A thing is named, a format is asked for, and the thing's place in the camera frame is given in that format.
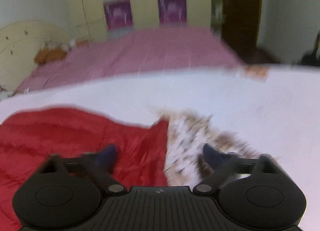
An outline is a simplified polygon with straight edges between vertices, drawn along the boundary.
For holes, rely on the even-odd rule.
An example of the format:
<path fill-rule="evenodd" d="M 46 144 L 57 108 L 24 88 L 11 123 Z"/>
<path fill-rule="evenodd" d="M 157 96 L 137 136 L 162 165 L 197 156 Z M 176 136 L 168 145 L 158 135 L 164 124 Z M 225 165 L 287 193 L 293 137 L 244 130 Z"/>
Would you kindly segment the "purple poster lower left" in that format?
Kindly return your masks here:
<path fill-rule="evenodd" d="M 105 18 L 109 30 L 133 26 L 130 1 L 120 1 L 104 4 Z"/>

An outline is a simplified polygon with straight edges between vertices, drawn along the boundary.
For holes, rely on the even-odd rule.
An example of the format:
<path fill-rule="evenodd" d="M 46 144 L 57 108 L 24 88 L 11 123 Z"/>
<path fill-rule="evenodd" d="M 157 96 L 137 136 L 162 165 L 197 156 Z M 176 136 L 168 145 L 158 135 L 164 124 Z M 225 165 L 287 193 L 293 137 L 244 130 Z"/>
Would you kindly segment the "purple poster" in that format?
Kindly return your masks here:
<path fill-rule="evenodd" d="M 187 22 L 186 0 L 158 0 L 159 21 L 162 25 Z"/>
<path fill-rule="evenodd" d="M 105 18 L 109 30 L 133 26 L 130 1 L 120 1 L 104 4 Z"/>

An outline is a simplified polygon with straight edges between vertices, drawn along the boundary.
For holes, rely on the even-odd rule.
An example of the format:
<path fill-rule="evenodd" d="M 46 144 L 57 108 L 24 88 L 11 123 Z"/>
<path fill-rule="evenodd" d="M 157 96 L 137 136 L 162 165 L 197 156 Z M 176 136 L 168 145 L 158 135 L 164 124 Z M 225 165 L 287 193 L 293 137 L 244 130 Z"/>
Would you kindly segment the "white floral bed cover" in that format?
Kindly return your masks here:
<path fill-rule="evenodd" d="M 271 66 L 265 79 L 228 69 L 115 76 L 9 98 L 1 102 L 1 119 L 52 105 L 143 125 L 161 112 L 211 115 L 219 130 L 276 157 L 306 196 L 300 228 L 319 230 L 318 68 Z"/>

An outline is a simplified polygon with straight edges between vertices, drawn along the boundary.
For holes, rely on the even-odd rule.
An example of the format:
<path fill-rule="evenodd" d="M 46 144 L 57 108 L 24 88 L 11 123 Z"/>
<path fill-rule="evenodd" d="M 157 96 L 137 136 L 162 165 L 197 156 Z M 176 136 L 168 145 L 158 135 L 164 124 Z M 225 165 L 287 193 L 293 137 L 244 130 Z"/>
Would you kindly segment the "cream corner shelf unit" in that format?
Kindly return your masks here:
<path fill-rule="evenodd" d="M 216 35 L 221 36 L 223 24 L 223 0 L 211 0 L 211 28 Z"/>

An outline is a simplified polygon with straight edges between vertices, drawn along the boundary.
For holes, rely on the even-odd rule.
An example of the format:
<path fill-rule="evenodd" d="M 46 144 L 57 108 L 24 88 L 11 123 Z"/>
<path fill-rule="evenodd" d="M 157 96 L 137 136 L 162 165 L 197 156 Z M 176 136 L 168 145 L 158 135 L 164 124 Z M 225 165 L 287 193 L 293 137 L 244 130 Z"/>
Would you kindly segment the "cream yellow wardrobe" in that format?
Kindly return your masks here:
<path fill-rule="evenodd" d="M 72 34 L 104 41 L 108 38 L 103 0 L 66 0 Z M 186 0 L 188 26 L 210 27 L 211 0 Z M 135 29 L 160 26 L 157 0 L 130 0 Z"/>

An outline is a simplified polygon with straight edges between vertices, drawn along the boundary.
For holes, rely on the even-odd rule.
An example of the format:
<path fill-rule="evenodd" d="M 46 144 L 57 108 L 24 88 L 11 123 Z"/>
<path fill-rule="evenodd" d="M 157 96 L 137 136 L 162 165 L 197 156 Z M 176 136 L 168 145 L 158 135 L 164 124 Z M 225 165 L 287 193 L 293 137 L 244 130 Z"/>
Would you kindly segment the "purple poster lower right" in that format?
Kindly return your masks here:
<path fill-rule="evenodd" d="M 186 0 L 158 0 L 159 21 L 162 25 L 187 22 Z"/>

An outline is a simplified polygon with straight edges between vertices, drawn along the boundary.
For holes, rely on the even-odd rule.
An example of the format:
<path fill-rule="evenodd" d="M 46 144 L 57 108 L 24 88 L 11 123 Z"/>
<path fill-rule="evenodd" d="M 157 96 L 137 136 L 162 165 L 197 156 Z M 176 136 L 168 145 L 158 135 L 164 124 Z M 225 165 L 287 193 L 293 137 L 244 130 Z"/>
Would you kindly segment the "pink bed sheet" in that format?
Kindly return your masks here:
<path fill-rule="evenodd" d="M 38 91 L 120 74 L 240 65 L 240 57 L 210 29 L 144 29 L 118 39 L 76 46 L 65 59 L 37 66 L 17 91 Z"/>

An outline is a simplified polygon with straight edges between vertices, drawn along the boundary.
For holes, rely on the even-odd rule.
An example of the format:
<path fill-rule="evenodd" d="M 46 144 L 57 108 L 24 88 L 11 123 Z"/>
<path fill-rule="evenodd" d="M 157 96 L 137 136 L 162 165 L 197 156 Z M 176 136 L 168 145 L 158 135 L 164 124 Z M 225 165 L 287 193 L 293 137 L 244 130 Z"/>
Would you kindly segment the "cream wooden headboard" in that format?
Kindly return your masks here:
<path fill-rule="evenodd" d="M 40 20 L 23 20 L 7 25 L 1 33 L 1 85 L 15 90 L 35 67 L 34 57 L 45 41 L 65 43 L 72 36 L 64 29 Z"/>

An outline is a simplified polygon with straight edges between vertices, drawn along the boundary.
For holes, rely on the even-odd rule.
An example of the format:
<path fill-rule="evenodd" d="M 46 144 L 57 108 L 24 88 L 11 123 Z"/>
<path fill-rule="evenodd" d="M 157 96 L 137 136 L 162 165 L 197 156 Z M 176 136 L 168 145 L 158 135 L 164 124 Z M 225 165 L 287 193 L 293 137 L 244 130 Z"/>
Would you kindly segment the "red puffer jacket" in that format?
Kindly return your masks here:
<path fill-rule="evenodd" d="M 117 148 L 113 178 L 127 188 L 167 185 L 164 161 L 169 123 L 126 124 L 75 108 L 18 112 L 1 123 L 1 230 L 18 230 L 15 191 L 50 155 L 73 158 Z"/>

